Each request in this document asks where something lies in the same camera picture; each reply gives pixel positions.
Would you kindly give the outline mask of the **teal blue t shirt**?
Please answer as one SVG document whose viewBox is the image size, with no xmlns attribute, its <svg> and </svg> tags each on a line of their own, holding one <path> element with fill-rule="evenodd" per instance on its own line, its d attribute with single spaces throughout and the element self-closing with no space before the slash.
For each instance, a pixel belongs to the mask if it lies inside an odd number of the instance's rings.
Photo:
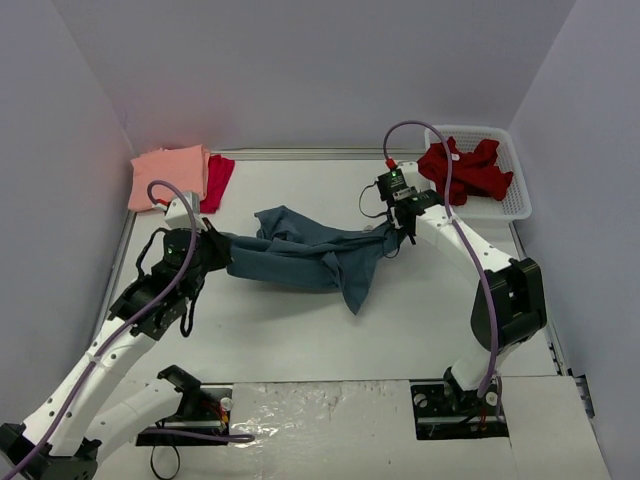
<svg viewBox="0 0 640 480">
<path fill-rule="evenodd" d="M 255 214 L 253 237 L 229 233 L 229 275 L 318 291 L 339 291 L 356 315 L 363 306 L 377 263 L 397 252 L 405 236 L 385 221 L 370 230 L 349 231 L 318 223 L 282 205 Z"/>
</svg>

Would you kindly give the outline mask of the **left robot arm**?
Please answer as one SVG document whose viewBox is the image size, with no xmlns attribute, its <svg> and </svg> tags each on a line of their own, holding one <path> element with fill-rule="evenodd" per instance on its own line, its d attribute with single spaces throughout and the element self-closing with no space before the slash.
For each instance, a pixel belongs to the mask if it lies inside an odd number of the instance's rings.
<svg viewBox="0 0 640 480">
<path fill-rule="evenodd" d="M 1 454 L 9 478 L 40 479 L 72 462 L 73 475 L 97 462 L 86 434 L 96 414 L 128 371 L 173 323 L 188 337 L 195 304 L 208 273 L 232 262 L 231 240 L 210 222 L 202 228 L 160 229 L 163 256 L 140 271 L 110 308 L 110 315 L 81 359 L 46 401 L 20 423 L 1 426 Z"/>
</svg>

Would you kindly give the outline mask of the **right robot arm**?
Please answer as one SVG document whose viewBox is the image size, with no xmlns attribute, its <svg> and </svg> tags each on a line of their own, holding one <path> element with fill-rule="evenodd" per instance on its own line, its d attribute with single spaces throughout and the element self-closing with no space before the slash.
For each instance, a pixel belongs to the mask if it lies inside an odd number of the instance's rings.
<svg viewBox="0 0 640 480">
<path fill-rule="evenodd" d="M 443 389 L 446 406 L 465 413 L 489 390 L 500 363 L 546 327 L 541 269 L 485 240 L 436 191 L 409 184 L 401 168 L 378 176 L 376 186 L 399 231 L 431 244 L 476 287 L 470 318 L 474 343 L 448 368 Z"/>
</svg>

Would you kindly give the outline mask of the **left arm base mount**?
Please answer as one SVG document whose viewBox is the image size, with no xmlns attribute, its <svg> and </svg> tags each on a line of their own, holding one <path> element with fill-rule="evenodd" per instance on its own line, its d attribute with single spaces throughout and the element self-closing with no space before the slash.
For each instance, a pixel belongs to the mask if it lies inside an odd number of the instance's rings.
<svg viewBox="0 0 640 480">
<path fill-rule="evenodd" d="M 229 434 L 230 412 L 220 406 L 225 399 L 229 404 L 233 398 L 231 384 L 205 384 L 200 399 L 189 413 L 177 413 L 149 426 L 149 429 L 162 428 L 182 432 L 193 432 L 205 436 L 226 436 Z M 134 445 L 136 447 L 196 447 L 226 446 L 225 440 L 206 440 L 175 434 L 139 434 Z"/>
</svg>

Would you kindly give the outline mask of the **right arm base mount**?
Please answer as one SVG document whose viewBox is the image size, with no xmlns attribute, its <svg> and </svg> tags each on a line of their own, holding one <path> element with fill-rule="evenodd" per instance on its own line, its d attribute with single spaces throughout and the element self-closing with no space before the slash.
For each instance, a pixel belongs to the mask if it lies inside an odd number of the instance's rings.
<svg viewBox="0 0 640 480">
<path fill-rule="evenodd" d="M 419 441 L 509 436 L 495 383 L 479 397 L 476 391 L 459 391 L 444 380 L 411 381 L 410 394 Z"/>
</svg>

